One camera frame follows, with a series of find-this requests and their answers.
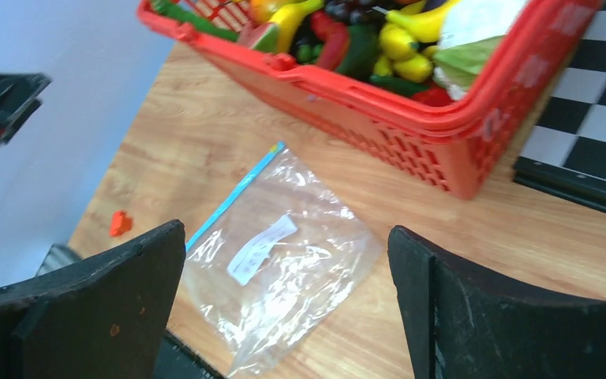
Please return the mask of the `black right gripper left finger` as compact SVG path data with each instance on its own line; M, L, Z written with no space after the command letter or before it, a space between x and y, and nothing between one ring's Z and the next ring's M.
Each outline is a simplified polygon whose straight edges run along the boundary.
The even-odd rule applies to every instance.
M171 220L0 287L0 378L151 378L185 261Z

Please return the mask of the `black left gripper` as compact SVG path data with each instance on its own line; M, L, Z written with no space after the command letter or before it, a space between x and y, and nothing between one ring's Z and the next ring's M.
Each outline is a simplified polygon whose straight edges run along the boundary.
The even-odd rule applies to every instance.
M38 96L50 83L44 73L0 73L0 147L42 105Z

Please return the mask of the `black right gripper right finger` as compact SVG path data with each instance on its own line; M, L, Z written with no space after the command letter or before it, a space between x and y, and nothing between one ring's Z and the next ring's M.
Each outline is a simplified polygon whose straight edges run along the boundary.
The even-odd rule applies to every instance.
M505 276L403 226L387 241L417 378L606 378L606 300Z

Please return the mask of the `clear zip top bag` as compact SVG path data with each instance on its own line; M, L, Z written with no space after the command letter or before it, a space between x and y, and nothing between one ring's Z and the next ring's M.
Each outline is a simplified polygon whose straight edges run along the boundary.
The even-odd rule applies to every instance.
M228 346L228 377L272 370L383 252L373 231L283 142L186 243L181 282Z

